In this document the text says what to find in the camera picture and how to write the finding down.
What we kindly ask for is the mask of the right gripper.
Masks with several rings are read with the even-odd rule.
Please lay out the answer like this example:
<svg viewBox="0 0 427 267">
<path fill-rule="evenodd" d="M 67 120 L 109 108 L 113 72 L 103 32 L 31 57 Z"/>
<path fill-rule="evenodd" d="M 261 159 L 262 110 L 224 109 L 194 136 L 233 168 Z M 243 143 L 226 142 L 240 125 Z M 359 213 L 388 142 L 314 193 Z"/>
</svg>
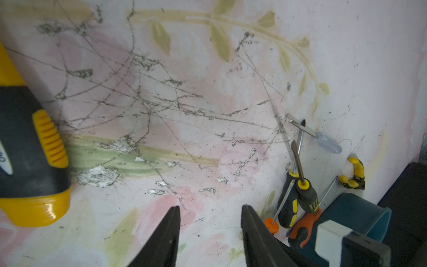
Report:
<svg viewBox="0 0 427 267">
<path fill-rule="evenodd" d="M 390 266 L 391 249 L 381 242 L 352 231 L 341 244 L 341 267 Z"/>
</svg>

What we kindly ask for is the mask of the black yellow phillips screwdriver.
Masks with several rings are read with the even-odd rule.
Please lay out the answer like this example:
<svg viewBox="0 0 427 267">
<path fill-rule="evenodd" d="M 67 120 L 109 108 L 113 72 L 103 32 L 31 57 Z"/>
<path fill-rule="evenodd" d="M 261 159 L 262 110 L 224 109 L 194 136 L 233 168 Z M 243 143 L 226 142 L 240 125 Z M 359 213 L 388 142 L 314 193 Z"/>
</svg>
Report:
<svg viewBox="0 0 427 267">
<path fill-rule="evenodd" d="M 286 229 L 296 223 L 298 214 L 298 191 L 296 185 L 299 179 L 298 166 L 293 162 L 292 168 L 286 173 L 286 180 L 278 202 L 278 222 Z"/>
</svg>

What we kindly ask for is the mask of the clear handle screwdriver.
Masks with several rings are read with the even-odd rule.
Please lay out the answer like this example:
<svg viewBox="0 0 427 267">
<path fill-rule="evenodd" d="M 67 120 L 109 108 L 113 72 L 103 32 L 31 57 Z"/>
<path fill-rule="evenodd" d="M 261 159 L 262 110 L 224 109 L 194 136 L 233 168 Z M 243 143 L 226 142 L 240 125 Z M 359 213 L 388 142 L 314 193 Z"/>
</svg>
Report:
<svg viewBox="0 0 427 267">
<path fill-rule="evenodd" d="M 299 122 L 291 114 L 286 115 L 288 121 L 298 129 L 302 130 L 304 133 L 311 136 L 316 144 L 326 151 L 329 151 L 332 154 L 340 154 L 342 152 L 342 147 L 330 136 L 320 131 L 314 131 L 307 126 L 303 126 L 302 122 Z"/>
</svg>

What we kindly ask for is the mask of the black orange small screwdriver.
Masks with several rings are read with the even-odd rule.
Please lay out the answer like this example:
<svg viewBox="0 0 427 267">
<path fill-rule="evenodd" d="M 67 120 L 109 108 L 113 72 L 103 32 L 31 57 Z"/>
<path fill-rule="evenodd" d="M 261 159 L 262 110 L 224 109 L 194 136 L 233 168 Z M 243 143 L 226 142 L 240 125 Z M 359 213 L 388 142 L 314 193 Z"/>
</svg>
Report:
<svg viewBox="0 0 427 267">
<path fill-rule="evenodd" d="M 278 210 L 275 213 L 274 217 L 273 218 L 266 218 L 264 221 L 264 225 L 266 226 L 266 228 L 268 229 L 268 231 L 271 234 L 276 234 L 279 231 L 278 216 L 279 216 L 280 212 L 282 211 L 282 208 L 285 205 L 292 188 L 294 187 L 294 183 L 295 183 L 295 180 L 290 181 L 289 187 L 288 187 L 288 189 L 287 189 L 287 191 L 286 191 L 286 193 L 282 199 L 282 202 L 280 203 Z"/>
</svg>

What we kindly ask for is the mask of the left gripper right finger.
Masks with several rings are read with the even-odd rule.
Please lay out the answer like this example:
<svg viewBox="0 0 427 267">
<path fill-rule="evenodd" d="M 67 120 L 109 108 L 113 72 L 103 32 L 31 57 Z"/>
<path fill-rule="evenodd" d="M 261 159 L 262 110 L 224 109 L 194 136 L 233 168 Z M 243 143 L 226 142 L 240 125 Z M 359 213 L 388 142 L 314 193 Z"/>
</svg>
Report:
<svg viewBox="0 0 427 267">
<path fill-rule="evenodd" d="M 250 205 L 242 206 L 241 229 L 248 267 L 297 266 Z"/>
</svg>

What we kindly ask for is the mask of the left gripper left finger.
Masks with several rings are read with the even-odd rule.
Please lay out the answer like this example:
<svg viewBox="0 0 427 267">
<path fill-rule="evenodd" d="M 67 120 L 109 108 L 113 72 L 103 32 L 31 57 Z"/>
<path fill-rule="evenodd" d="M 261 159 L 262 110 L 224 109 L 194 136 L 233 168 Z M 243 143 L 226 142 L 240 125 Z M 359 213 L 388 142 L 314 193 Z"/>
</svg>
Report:
<svg viewBox="0 0 427 267">
<path fill-rule="evenodd" d="M 180 207 L 171 207 L 129 267 L 174 267 L 179 248 Z"/>
</svg>

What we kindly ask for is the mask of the orange handle screwdriver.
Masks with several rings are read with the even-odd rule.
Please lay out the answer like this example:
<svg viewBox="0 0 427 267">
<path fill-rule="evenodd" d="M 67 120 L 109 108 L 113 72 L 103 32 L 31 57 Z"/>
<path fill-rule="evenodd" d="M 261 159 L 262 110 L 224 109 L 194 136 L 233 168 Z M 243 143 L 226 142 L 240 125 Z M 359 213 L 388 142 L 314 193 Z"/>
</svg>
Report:
<svg viewBox="0 0 427 267">
<path fill-rule="evenodd" d="M 319 219 L 322 213 L 322 210 L 320 209 L 320 204 L 326 198 L 327 194 L 329 193 L 333 185 L 336 183 L 336 181 L 337 181 L 337 178 L 335 178 L 331 182 L 326 193 L 322 196 L 322 199 L 319 201 L 318 212 L 316 214 L 309 214 L 306 212 L 304 217 L 301 220 L 299 220 L 292 228 L 291 234 L 288 238 L 288 242 L 293 249 L 301 249 L 309 241 L 311 237 L 312 227 L 314 223 Z"/>
</svg>

